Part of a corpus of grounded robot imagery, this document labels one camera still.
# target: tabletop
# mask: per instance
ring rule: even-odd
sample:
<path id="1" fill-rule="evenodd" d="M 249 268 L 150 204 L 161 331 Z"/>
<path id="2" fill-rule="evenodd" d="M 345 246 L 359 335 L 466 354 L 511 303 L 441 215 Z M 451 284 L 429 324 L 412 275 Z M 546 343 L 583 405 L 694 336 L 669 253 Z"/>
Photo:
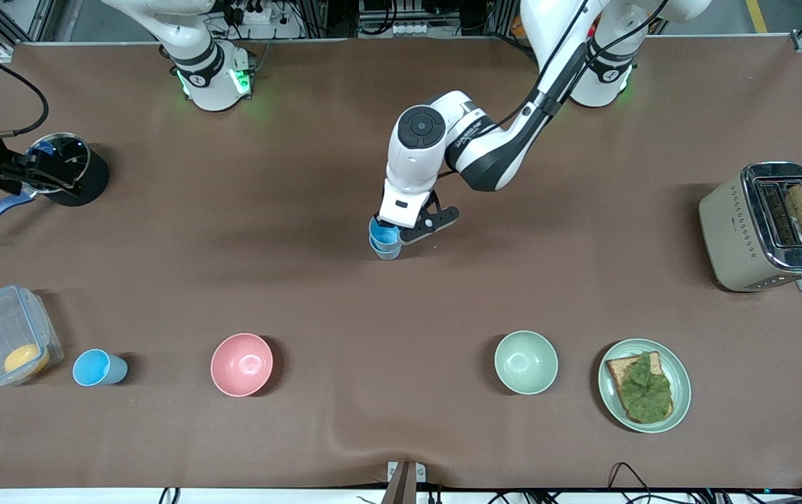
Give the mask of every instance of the tabletop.
<path id="1" fill-rule="evenodd" d="M 260 54 L 261 45 L 250 45 Z M 0 387 L 0 487 L 309 487 L 425 463 L 455 487 L 597 487 L 628 461 L 654 487 L 802 485 L 802 294 L 715 285 L 698 203 L 749 163 L 802 165 L 802 54 L 788 38 L 651 38 L 606 108 L 568 104 L 496 194 L 443 178 L 455 225 L 382 262 L 388 138 L 408 106 L 460 89 L 494 118 L 535 66 L 501 41 L 275 44 L 254 96 L 200 111 L 153 45 L 20 45 L 12 67 L 112 181 L 78 208 L 0 219 L 0 287 L 38 293 L 58 366 Z M 0 73 L 0 129 L 39 112 Z M 545 335 L 554 385 L 512 395 L 501 336 Z M 209 376 L 227 336 L 264 336 L 269 385 L 228 398 Z M 632 433 L 596 392 L 615 342 L 650 338 L 693 401 Z M 104 348 L 119 386 L 71 365 Z"/>

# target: floor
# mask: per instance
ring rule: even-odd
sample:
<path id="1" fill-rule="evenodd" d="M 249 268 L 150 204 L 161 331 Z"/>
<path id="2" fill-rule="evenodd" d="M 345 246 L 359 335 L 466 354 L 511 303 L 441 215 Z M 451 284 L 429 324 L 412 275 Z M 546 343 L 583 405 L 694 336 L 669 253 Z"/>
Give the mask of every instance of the floor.
<path id="1" fill-rule="evenodd" d="M 20 9 L 20 3 L 36 0 L 12 0 L 7 8 Z M 63 13 L 78 13 L 71 20 L 55 23 L 51 29 L 57 41 L 152 41 L 145 29 L 100 0 L 69 0 Z M 667 34 L 734 34 L 755 32 L 790 32 L 802 26 L 802 0 L 765 0 L 761 15 L 754 20 L 750 6 L 757 0 L 712 0 L 704 13 L 683 25 L 671 24 Z"/>

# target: plastic container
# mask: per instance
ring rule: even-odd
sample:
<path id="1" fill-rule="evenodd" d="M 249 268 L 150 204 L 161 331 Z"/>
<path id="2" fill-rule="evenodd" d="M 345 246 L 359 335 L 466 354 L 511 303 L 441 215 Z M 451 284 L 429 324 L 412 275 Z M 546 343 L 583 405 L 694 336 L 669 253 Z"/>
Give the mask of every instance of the plastic container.
<path id="1" fill-rule="evenodd" d="M 0 386 L 24 382 L 62 360 L 62 345 L 40 300 L 30 290 L 0 290 Z"/>

